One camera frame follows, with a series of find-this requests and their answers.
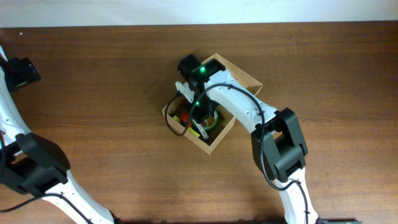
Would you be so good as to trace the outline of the red utility knife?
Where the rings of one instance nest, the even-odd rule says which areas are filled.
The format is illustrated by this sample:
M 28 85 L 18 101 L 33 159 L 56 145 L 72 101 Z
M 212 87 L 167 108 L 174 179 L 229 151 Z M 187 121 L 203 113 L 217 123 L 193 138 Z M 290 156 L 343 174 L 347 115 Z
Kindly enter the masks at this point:
M 182 126 L 191 127 L 191 126 L 192 126 L 192 123 L 191 123 L 190 118 L 189 118 L 189 110 L 188 110 L 188 109 L 189 109 L 190 103 L 189 103 L 188 100 L 185 100 L 185 101 L 182 103 L 182 105 L 183 105 L 183 111 L 182 111 L 182 116 L 181 116 L 181 118 L 180 118 L 180 124 L 181 124 Z

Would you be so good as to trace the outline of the cardboard box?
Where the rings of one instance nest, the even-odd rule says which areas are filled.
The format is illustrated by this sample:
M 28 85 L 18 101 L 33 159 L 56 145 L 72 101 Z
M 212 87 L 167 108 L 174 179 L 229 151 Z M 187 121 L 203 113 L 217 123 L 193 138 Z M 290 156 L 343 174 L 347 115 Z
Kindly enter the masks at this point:
M 241 70 L 239 67 L 219 55 L 218 53 L 214 53 L 206 60 L 202 61 L 202 64 L 210 61 L 211 59 L 216 59 L 221 64 L 223 64 L 226 69 L 231 73 L 237 82 L 245 87 L 250 93 L 253 95 L 257 95 L 263 84 L 256 80 L 254 77 L 250 76 L 245 71 Z M 164 118 L 167 118 L 170 127 L 175 130 L 177 133 L 181 133 L 184 130 L 184 126 L 180 123 L 176 122 L 173 119 L 173 116 L 178 116 L 181 118 L 183 105 L 182 103 L 185 101 L 184 96 L 179 96 L 176 100 L 171 102 L 168 107 L 167 112 L 165 112 L 166 107 L 163 108 L 162 114 Z M 224 137 L 229 133 L 230 129 L 234 126 L 236 118 L 228 112 L 224 107 L 218 106 L 216 108 L 218 111 L 218 124 L 214 131 L 207 133 L 210 137 L 209 142 L 205 142 L 202 137 L 196 138 L 193 134 L 188 131 L 183 135 L 185 138 L 189 139 L 194 145 L 198 146 L 201 150 L 205 151 L 207 154 L 211 154 L 217 145 L 224 139 Z

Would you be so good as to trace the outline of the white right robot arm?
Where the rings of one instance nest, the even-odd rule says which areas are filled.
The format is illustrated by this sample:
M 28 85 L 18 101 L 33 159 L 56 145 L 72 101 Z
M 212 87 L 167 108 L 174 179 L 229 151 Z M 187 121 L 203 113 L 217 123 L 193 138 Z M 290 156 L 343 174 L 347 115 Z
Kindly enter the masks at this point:
M 194 55 L 177 67 L 185 83 L 177 84 L 187 101 L 188 119 L 199 125 L 222 106 L 251 135 L 254 162 L 278 191 L 287 223 L 317 223 L 305 182 L 308 147 L 296 114 L 269 106 L 243 87 L 219 60 L 200 63 Z

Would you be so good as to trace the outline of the small yellow tape roll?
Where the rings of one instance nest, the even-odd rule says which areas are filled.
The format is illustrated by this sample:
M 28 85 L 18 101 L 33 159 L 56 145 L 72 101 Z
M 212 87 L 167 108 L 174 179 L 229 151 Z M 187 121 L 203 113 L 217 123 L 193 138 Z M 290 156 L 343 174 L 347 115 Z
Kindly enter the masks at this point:
M 216 119 L 214 118 L 207 118 L 204 120 L 201 125 L 204 129 L 211 129 L 216 123 Z

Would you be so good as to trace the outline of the yellow highlighter marker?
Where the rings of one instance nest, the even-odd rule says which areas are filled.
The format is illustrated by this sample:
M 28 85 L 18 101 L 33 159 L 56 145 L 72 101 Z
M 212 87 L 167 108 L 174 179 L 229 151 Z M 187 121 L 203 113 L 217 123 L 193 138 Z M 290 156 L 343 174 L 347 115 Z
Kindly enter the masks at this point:
M 181 123 L 181 119 L 180 119 L 178 116 L 173 116 L 173 119 L 174 119 L 176 122 Z M 196 131 L 192 128 L 192 125 L 190 125 L 190 126 L 188 127 L 187 131 L 188 131 L 189 133 L 193 134 L 196 138 L 199 138 L 199 137 L 200 137 L 200 134 L 199 134 L 198 132 L 196 132 Z

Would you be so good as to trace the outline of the green tape roll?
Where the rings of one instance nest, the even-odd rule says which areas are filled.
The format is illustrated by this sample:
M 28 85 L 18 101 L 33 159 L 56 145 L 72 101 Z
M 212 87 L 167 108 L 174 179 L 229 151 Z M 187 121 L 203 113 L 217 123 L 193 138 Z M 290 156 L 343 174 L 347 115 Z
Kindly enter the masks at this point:
M 215 130 L 216 126 L 218 124 L 218 111 L 215 110 L 213 117 L 207 117 L 204 121 L 200 123 L 202 128 L 207 132 L 210 133 Z

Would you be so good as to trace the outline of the blue white marker pen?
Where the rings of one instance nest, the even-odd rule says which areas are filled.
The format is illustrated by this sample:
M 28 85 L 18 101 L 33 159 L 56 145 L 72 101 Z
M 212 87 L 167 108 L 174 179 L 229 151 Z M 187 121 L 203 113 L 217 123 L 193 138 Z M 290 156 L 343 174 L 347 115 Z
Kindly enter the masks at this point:
M 196 126 L 197 130 L 199 131 L 205 142 L 209 142 L 210 137 L 208 136 L 207 132 L 204 130 L 203 126 L 197 123 L 194 119 L 192 119 L 192 123 Z

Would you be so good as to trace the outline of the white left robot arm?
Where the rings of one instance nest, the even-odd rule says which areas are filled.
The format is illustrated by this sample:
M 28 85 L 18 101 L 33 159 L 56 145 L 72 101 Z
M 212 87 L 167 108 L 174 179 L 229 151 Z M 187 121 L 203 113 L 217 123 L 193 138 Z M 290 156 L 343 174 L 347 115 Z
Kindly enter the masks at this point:
M 1 183 L 32 196 L 6 212 L 45 200 L 75 223 L 121 223 L 78 184 L 62 149 L 33 133 L 19 114 L 11 93 L 39 80 L 29 58 L 7 59 L 1 54 Z

